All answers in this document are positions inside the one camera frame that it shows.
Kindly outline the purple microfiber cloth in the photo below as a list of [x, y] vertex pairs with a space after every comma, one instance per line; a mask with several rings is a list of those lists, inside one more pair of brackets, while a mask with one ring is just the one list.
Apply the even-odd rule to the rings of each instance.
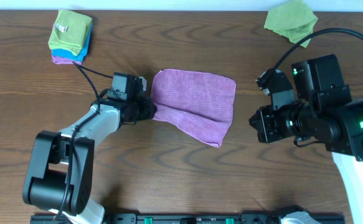
[[153, 79], [154, 120], [170, 123], [212, 147], [220, 147], [233, 121], [237, 84], [225, 76], [167, 68]]

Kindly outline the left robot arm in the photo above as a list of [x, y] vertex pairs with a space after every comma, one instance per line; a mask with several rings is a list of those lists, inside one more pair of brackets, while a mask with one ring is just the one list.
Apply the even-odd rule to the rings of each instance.
[[95, 101], [88, 113], [58, 132], [41, 131], [34, 141], [22, 199], [70, 223], [102, 223], [105, 209], [91, 199], [95, 149], [126, 123], [152, 119], [150, 97]]

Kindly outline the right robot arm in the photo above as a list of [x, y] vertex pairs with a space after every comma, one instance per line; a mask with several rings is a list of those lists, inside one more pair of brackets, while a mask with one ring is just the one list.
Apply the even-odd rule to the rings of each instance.
[[258, 140], [324, 144], [344, 182], [354, 223], [363, 223], [363, 100], [353, 101], [334, 54], [294, 63], [294, 82], [271, 68], [256, 83], [271, 98], [249, 119]]

